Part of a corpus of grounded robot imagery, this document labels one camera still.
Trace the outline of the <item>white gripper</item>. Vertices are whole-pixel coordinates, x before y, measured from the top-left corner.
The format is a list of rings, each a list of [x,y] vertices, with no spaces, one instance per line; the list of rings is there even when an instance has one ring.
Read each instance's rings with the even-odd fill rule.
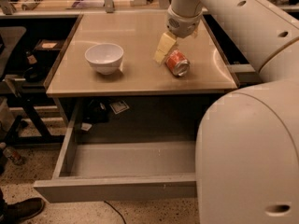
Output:
[[[177,45],[177,37],[199,36],[198,25],[201,20],[202,5],[194,7],[171,5],[167,10],[166,27],[170,31],[162,34],[154,53],[154,61],[161,65],[169,52]]]

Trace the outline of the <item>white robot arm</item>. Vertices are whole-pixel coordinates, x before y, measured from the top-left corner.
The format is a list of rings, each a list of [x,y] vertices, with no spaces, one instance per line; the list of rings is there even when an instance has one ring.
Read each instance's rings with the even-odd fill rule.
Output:
[[[172,36],[190,35],[202,10],[262,82],[222,96],[200,122],[200,224],[299,224],[298,21],[268,0],[172,0]]]

